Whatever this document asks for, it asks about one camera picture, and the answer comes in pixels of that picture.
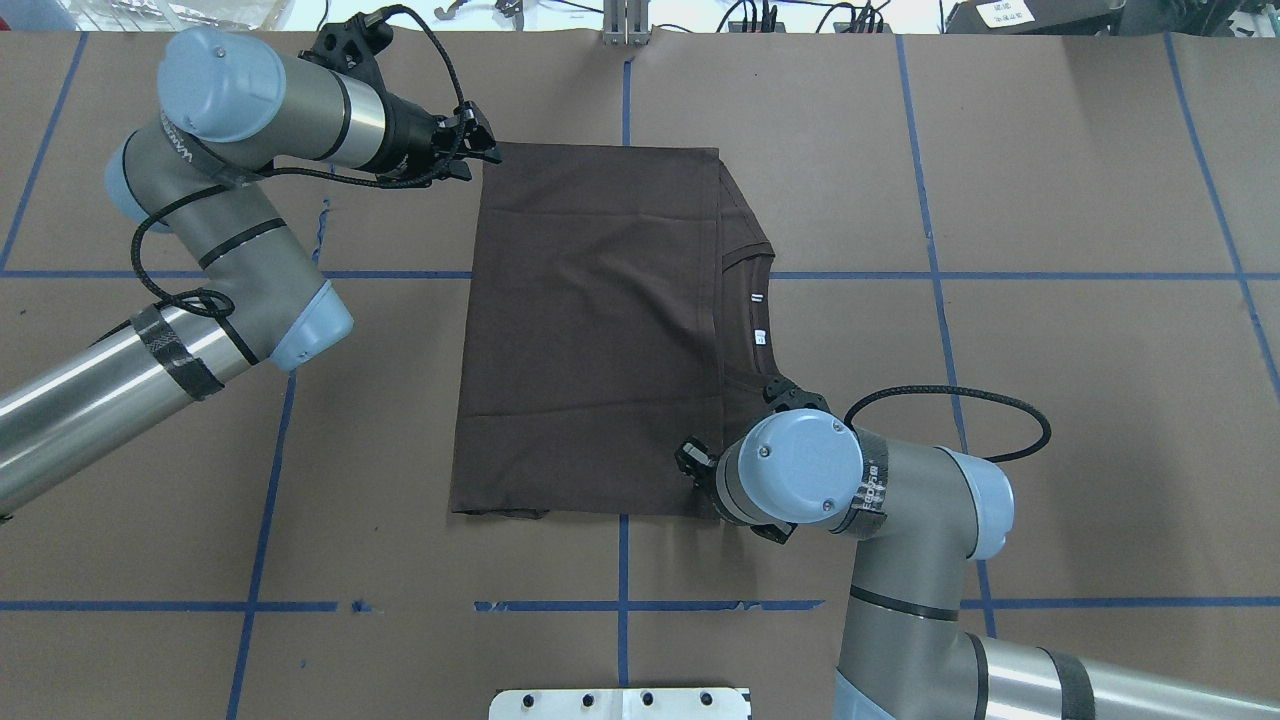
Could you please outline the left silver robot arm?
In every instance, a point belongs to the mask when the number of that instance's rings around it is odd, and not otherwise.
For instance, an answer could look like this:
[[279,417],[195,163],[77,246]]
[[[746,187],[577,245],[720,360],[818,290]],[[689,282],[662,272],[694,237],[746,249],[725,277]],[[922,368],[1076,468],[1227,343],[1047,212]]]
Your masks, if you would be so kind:
[[325,24],[294,56],[209,27],[166,44],[159,113],[104,172],[113,202],[136,223],[131,266],[152,301],[3,400],[4,521],[250,368],[292,372],[352,331],[265,181],[416,190],[468,181],[471,161],[500,161],[447,53],[453,111],[387,88],[378,55],[398,13]]

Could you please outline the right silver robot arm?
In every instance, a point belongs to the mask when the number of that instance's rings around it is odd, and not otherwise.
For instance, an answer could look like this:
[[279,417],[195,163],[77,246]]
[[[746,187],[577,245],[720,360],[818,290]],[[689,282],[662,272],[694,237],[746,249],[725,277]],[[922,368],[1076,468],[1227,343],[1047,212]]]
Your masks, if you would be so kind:
[[993,462],[887,439],[819,409],[760,419],[719,454],[696,438],[682,474],[727,521],[783,543],[814,527],[855,544],[835,719],[1275,719],[1261,700],[1065,651],[965,632],[969,565],[1015,516]]

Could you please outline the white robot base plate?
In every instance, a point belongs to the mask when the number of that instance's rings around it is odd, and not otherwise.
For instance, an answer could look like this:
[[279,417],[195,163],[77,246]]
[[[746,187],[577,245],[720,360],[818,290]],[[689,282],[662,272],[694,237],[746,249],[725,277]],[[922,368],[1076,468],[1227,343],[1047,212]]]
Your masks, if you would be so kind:
[[751,719],[750,692],[732,687],[502,691],[489,719]]

